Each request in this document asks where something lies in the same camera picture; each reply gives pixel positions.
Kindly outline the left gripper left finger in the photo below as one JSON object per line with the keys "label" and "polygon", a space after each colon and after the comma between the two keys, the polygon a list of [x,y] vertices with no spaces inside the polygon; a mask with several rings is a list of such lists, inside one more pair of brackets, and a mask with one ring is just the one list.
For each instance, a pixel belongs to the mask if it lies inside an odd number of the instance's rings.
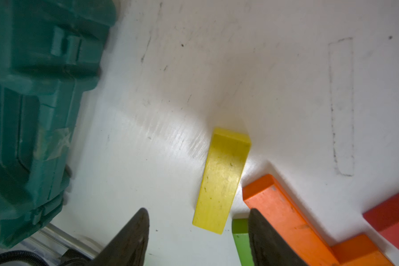
{"label": "left gripper left finger", "polygon": [[149,240],[150,219],[139,209],[112,241],[93,260],[73,258],[62,266],[143,266]]}

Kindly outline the yellow long block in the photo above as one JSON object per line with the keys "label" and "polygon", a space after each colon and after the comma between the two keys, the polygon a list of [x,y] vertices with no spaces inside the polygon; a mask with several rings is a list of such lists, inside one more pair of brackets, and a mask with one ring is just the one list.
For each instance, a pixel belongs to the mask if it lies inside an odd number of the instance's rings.
{"label": "yellow long block", "polygon": [[250,147],[248,135],[214,129],[192,221],[194,226],[223,233]]}

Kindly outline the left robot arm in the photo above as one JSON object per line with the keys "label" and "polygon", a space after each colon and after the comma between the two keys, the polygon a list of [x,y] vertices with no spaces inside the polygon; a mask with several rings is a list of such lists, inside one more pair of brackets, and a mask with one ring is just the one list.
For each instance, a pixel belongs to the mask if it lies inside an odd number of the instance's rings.
{"label": "left robot arm", "polygon": [[[248,216],[249,245],[255,266],[305,266],[289,244],[280,236],[258,209]],[[150,219],[145,208],[139,209],[133,218],[93,260],[73,257],[62,266],[142,266],[149,240]],[[0,266],[21,262],[29,266],[46,266],[39,255],[27,250],[13,250],[0,254]]]}

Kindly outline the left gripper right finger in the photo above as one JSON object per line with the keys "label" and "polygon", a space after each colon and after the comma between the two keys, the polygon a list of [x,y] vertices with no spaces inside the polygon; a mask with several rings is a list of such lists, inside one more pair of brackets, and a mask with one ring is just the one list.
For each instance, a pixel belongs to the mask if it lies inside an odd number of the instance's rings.
{"label": "left gripper right finger", "polygon": [[305,266],[257,209],[248,216],[248,235],[253,262],[256,266]]}

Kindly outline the dark green block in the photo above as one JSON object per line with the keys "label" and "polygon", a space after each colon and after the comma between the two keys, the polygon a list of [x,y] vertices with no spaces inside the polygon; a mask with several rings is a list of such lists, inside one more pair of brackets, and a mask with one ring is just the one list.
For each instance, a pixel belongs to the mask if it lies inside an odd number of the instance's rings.
{"label": "dark green block", "polygon": [[248,234],[248,219],[233,219],[232,235],[241,266],[254,266]]}

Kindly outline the red block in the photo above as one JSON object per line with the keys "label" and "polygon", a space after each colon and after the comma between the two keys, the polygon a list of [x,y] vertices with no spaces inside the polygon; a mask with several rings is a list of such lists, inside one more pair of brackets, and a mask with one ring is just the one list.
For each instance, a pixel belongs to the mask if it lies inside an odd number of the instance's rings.
{"label": "red block", "polygon": [[399,193],[362,216],[375,231],[399,250]]}

